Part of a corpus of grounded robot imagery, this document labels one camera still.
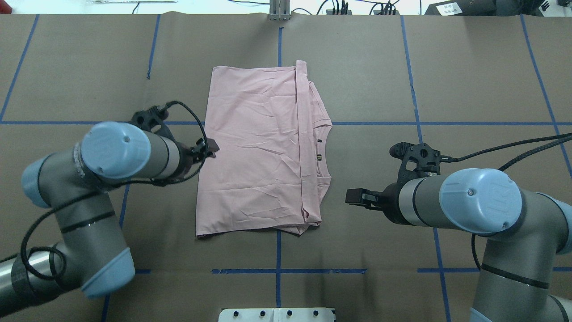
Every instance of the folded shirt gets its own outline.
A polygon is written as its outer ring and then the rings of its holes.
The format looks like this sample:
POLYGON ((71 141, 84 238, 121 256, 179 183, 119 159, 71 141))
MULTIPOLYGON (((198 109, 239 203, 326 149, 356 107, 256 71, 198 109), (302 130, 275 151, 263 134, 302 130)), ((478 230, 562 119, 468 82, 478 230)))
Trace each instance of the folded shirt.
POLYGON ((331 181, 331 128, 306 62, 215 67, 205 132, 220 150, 199 175, 197 236, 269 227, 302 234, 318 226, 331 181))

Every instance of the cable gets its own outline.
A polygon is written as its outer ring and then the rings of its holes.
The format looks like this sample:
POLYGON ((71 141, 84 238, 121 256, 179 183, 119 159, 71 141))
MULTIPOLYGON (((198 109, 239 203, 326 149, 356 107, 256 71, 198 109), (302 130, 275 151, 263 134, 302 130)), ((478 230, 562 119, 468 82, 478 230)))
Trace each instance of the cable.
MULTIPOLYGON (((208 157, 208 151, 209 151, 208 140, 207 140, 207 138, 206 138, 205 129, 204 129, 204 127, 202 126, 202 122, 201 122, 201 120, 198 118, 198 116, 197 116, 185 103, 183 103, 183 102, 181 102, 181 101, 170 101, 170 102, 168 102, 168 103, 165 104, 165 109, 169 109, 169 108, 172 107, 173 105, 180 105, 180 106, 184 107, 184 108, 193 116, 193 118, 197 121, 198 127, 200 128, 201 133, 202 133, 202 139, 204 140, 204 143, 205 143, 205 147, 204 147, 205 152, 203 153, 202 159, 201 159, 201 163, 199 164, 198 169, 195 170, 195 172, 193 172, 190 176, 187 176, 187 177, 184 177, 184 178, 182 178, 182 179, 174 180, 174 181, 172 181, 172 182, 169 182, 167 185, 185 182, 185 181, 189 180, 190 178, 194 177, 195 175, 197 175, 198 172, 201 170, 202 166, 205 164, 205 161, 206 161, 206 159, 207 159, 207 157, 208 157)), ((153 182, 152 180, 149 180, 149 181, 147 181, 147 180, 129 180, 129 181, 122 182, 122 183, 120 183, 120 184, 114 185, 113 187, 114 187, 115 189, 117 189, 117 188, 119 188, 119 187, 126 186, 127 184, 135 184, 135 183, 140 183, 140 184, 153 184, 153 185, 154 185, 154 182, 153 182)), ((22 263, 24 264, 24 267, 26 268, 26 270, 27 270, 28 272, 30 272, 31 274, 33 274, 34 276, 36 276, 36 277, 38 277, 38 278, 40 278, 40 279, 42 279, 42 280, 55 280, 55 279, 57 279, 57 278, 60 278, 60 277, 65 273, 65 270, 66 270, 66 258, 65 258, 65 255, 64 255, 60 250, 58 250, 58 249, 55 248, 55 247, 45 247, 45 246, 44 246, 44 247, 32 247, 32 248, 30 249, 30 253, 29 253, 29 254, 26 254, 26 253, 27 253, 27 244, 28 244, 28 242, 29 242, 29 240, 30 240, 30 237, 31 237, 31 235, 34 233, 34 231, 36 230, 36 228, 39 226, 39 224, 40 224, 42 221, 44 221, 47 217, 49 217, 50 215, 55 214, 56 212, 58 212, 58 211, 60 211, 60 210, 62 210, 62 209, 64 209, 64 208, 66 208, 66 207, 69 207, 69 206, 71 206, 71 205, 73 205, 73 204, 75 204, 75 203, 77 203, 77 202, 86 200, 86 199, 88 199, 88 198, 91 198, 91 197, 94 197, 94 196, 100 195, 100 194, 102 194, 102 193, 99 192, 99 191, 94 191, 94 192, 92 192, 92 193, 88 193, 88 194, 85 194, 85 195, 82 195, 82 196, 73 198, 73 199, 71 199, 71 200, 69 200, 69 201, 67 201, 67 202, 65 202, 65 203, 63 203, 63 204, 61 204, 61 205, 59 205, 59 206, 56 206, 56 207, 52 208, 52 209, 51 209, 50 211, 48 211, 47 213, 44 213, 43 215, 41 215, 41 216, 30 226, 30 228, 28 229, 28 231, 27 231, 26 234, 24 235, 24 238, 22 239, 22 243, 20 244, 20 253, 19 253, 19 254, 20 254, 20 258, 22 259, 22 263), (49 252, 49 253, 54 253, 54 254, 56 254, 56 255, 61 259, 61 261, 62 261, 62 268, 60 269, 59 272, 57 272, 55 275, 52 275, 52 276, 44 275, 44 274, 38 272, 38 270, 36 270, 36 269, 30 264, 30 256, 31 256, 33 253, 35 253, 35 252, 40 252, 40 251, 49 252)), ((17 256, 17 254, 12 255, 12 256, 10 256, 10 257, 6 257, 6 258, 0 260, 0 263, 5 262, 5 261, 8 261, 8 260, 10 260, 10 259, 12 259, 12 258, 16 258, 16 256, 17 256)))
POLYGON ((480 270, 479 258, 476 256, 475 237, 476 237, 476 234, 471 235, 472 259, 475 261, 476 268, 478 268, 480 270))
POLYGON ((304 11, 306 11, 308 14, 310 14, 310 15, 312 14, 310 11, 308 11, 308 10, 306 10, 306 9, 304 9, 304 8, 295 8, 295 9, 292 10, 292 12, 294 12, 294 11, 296 11, 296 10, 304 10, 304 11))
POLYGON ((566 134, 560 134, 560 135, 553 135, 553 136, 545 136, 543 138, 535 138, 535 139, 528 139, 528 140, 522 140, 522 141, 518 141, 518 142, 513 142, 513 143, 509 143, 509 144, 503 144, 501 146, 497 146, 494 148, 488 148, 479 152, 475 152, 475 153, 471 153, 469 155, 463 156, 461 158, 451 158, 448 161, 444 161, 444 162, 450 162, 450 163, 454 163, 454 162, 461 162, 470 158, 473 158, 475 156, 481 155, 481 154, 485 154, 485 153, 489 153, 489 152, 493 152, 493 151, 497 151, 497 150, 502 150, 504 148, 510 148, 510 147, 515 147, 515 146, 520 146, 521 144, 527 144, 527 143, 534 143, 534 142, 542 142, 542 141, 550 141, 550 140, 557 140, 557 139, 561 139, 561 138, 566 138, 568 136, 572 135, 571 133, 566 133, 566 134))
POLYGON ((523 153, 523 154, 517 156, 516 158, 514 158, 514 159, 508 161, 507 163, 505 163, 502 167, 499 168, 499 171, 504 171, 504 170, 508 169, 509 167, 513 166, 516 162, 519 162, 519 161, 521 161, 521 160, 524 159, 524 158, 527 158, 527 157, 529 157, 529 156, 531 156, 531 155, 533 155, 533 154, 536 154, 536 153, 538 153, 538 152, 542 152, 542 151, 544 151, 544 150, 546 150, 546 149, 549 149, 549 148, 551 148, 551 147, 555 147, 555 146, 557 146, 557 145, 560 145, 561 143, 568 142, 568 141, 570 141, 570 140, 572 140, 572 134, 571 134, 571 135, 568 135, 567 137, 558 139, 558 140, 556 140, 556 141, 552 141, 552 142, 550 142, 550 143, 546 143, 546 144, 543 145, 543 146, 534 148, 534 149, 532 149, 532 150, 528 150, 528 151, 526 151, 525 153, 523 153))
POLYGON ((374 12, 374 8, 375 8, 375 6, 377 6, 377 5, 381 5, 381 6, 382 6, 382 11, 383 11, 383 3, 381 3, 381 2, 376 2, 376 3, 371 7, 370 13, 368 13, 368 15, 370 15, 372 12, 374 12))
POLYGON ((266 3, 266 2, 239 1, 239 0, 228 0, 228 1, 237 2, 237 3, 254 3, 255 5, 270 5, 270 3, 266 3))
POLYGON ((328 2, 328 0, 324 0, 324 2, 322 2, 320 7, 318 8, 318 12, 316 14, 320 14, 320 10, 322 9, 322 7, 325 5, 326 2, 328 2))
POLYGON ((141 2, 137 2, 137 6, 135 6, 135 8, 133 8, 133 11, 131 11, 131 14, 135 13, 135 10, 137 10, 137 8, 139 8, 140 4, 141 4, 141 2))
POLYGON ((57 206, 57 207, 54 207, 54 208, 52 208, 50 211, 48 211, 47 213, 41 215, 41 216, 30 226, 30 228, 29 228, 28 231, 26 232, 26 235, 24 235, 24 238, 22 239, 22 243, 20 244, 20 258, 22 259, 22 263, 24 264, 24 267, 26 268, 26 270, 27 270, 28 272, 32 273, 34 276, 36 276, 36 277, 38 277, 38 278, 40 278, 40 279, 42 279, 42 280, 55 280, 56 278, 60 278, 60 277, 65 273, 65 271, 66 271, 66 259, 65 259, 64 254, 63 254, 60 250, 56 249, 55 247, 33 247, 33 248, 30 250, 30 253, 27 254, 26 249, 27 249, 28 241, 30 240, 30 237, 31 237, 32 233, 34 232, 34 230, 39 226, 39 224, 40 224, 44 219, 46 219, 46 218, 49 217, 50 215, 52 215, 52 214, 54 214, 54 213, 56 213, 56 212, 58 212, 58 211, 60 211, 60 210, 62 210, 62 209, 64 209, 64 208, 66 208, 66 207, 69 207, 69 206, 73 205, 73 204, 76 203, 76 202, 79 202, 79 201, 82 201, 82 200, 85 200, 85 199, 94 197, 94 196, 96 196, 96 195, 98 195, 98 194, 100 194, 99 191, 94 191, 94 192, 92 192, 92 193, 88 193, 88 194, 86 194, 86 195, 83 195, 83 196, 80 196, 80 197, 76 197, 76 198, 74 198, 74 199, 72 199, 72 200, 70 200, 70 201, 67 201, 67 202, 65 202, 65 203, 63 203, 63 204, 61 204, 61 205, 59 205, 59 206, 57 206), (57 255, 60 257, 60 259, 62 260, 62 269, 61 269, 58 273, 56 273, 56 274, 53 275, 53 276, 44 275, 44 274, 38 272, 38 271, 30 264, 30 256, 31 256, 33 253, 35 253, 35 252, 37 252, 37 251, 40 251, 40 250, 43 250, 43 251, 46 251, 46 252, 49 252, 49 253, 55 253, 55 254, 57 254, 57 255))
MULTIPOLYGON (((469 154, 467 156, 464 156, 462 158, 459 158, 459 160, 466 160, 468 158, 472 158, 473 156, 477 156, 479 154, 483 154, 483 153, 487 153, 487 152, 491 152, 491 151, 496 151, 496 150, 500 150, 500 149, 504 149, 504 148, 508 148, 508 147, 513 147, 513 146, 518 146, 521 144, 526 144, 526 143, 532 143, 532 142, 542 142, 542 141, 549 141, 549 140, 553 140, 553 139, 557 139, 556 141, 552 141, 550 143, 547 143, 543 146, 534 148, 532 150, 528 150, 525 153, 520 154, 519 156, 517 156, 516 158, 508 161, 507 163, 505 163, 502 167, 500 167, 498 170, 499 171, 504 171, 506 169, 508 169, 509 167, 513 166, 515 163, 521 161, 522 159, 531 156, 533 154, 536 154, 538 152, 544 151, 548 148, 551 147, 555 147, 559 144, 562 144, 564 142, 568 142, 572 140, 572 133, 567 133, 567 134, 560 134, 560 135, 554 135, 554 136, 546 136, 543 138, 537 138, 537 139, 529 139, 529 140, 523 140, 523 141, 518 141, 518 142, 514 142, 514 143, 509 143, 509 144, 505 144, 502 146, 498 146, 498 147, 494 147, 494 148, 490 148, 490 149, 486 149, 483 151, 479 151, 473 154, 469 154)), ((480 263, 479 263, 479 258, 476 256, 476 249, 475 249, 475 234, 471 235, 471 252, 472 252, 472 259, 475 261, 475 265, 476 267, 480 270, 480 263)))
POLYGON ((0 260, 0 263, 7 262, 7 261, 11 260, 12 258, 16 258, 16 257, 18 257, 18 254, 8 256, 8 257, 4 258, 3 260, 0 260))

